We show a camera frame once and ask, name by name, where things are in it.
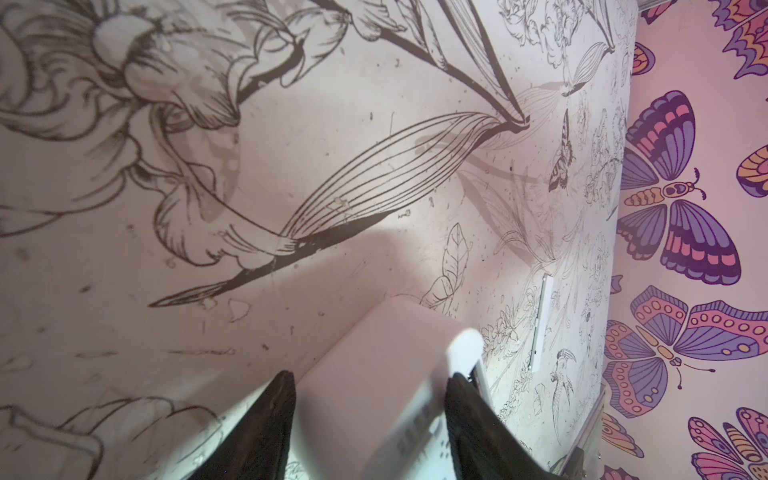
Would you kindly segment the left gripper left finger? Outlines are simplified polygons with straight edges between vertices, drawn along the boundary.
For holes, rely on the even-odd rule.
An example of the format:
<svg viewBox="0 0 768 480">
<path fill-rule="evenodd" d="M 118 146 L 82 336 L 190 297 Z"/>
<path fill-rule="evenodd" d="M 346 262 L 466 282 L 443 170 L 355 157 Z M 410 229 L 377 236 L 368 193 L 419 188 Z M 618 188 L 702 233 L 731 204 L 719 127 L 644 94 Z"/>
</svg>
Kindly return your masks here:
<svg viewBox="0 0 768 480">
<path fill-rule="evenodd" d="M 285 477 L 296 407 L 294 374 L 283 370 L 219 447 L 191 475 L 193 479 Z"/>
</svg>

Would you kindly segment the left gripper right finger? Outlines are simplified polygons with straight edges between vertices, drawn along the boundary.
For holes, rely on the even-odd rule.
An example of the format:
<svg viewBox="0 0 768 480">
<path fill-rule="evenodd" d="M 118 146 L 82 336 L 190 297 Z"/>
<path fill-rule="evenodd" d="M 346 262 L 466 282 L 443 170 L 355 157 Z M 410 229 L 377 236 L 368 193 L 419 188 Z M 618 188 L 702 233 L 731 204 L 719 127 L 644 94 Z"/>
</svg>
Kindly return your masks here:
<svg viewBox="0 0 768 480">
<path fill-rule="evenodd" d="M 445 415 L 455 476 L 463 480 L 545 480 L 544 470 L 513 437 L 469 380 L 447 382 Z"/>
</svg>

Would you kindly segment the white digital alarm clock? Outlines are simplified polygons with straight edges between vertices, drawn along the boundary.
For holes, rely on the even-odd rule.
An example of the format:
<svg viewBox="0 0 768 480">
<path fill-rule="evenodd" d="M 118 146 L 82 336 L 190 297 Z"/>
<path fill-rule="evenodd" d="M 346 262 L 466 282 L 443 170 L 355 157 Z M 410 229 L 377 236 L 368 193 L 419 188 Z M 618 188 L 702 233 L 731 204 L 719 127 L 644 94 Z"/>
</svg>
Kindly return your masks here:
<svg viewBox="0 0 768 480">
<path fill-rule="evenodd" d="M 297 385 L 291 452 L 310 479 L 453 479 L 444 398 L 484 373 L 479 331 L 411 300 L 362 318 Z"/>
</svg>

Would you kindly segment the white battery compartment cover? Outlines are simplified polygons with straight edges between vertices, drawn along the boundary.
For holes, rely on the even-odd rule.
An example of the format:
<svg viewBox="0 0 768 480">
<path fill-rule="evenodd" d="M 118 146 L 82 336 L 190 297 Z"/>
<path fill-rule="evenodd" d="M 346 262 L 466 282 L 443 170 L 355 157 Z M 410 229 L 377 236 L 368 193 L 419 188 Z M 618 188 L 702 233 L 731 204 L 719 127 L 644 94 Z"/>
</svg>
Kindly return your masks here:
<svg viewBox="0 0 768 480">
<path fill-rule="evenodd" d="M 540 370 L 542 358 L 544 355 L 544 342 L 547 323 L 550 317 L 553 290 L 554 278 L 551 275 L 545 274 L 542 279 L 539 307 L 534 329 L 534 338 L 528 364 L 529 370 L 533 373 Z"/>
</svg>

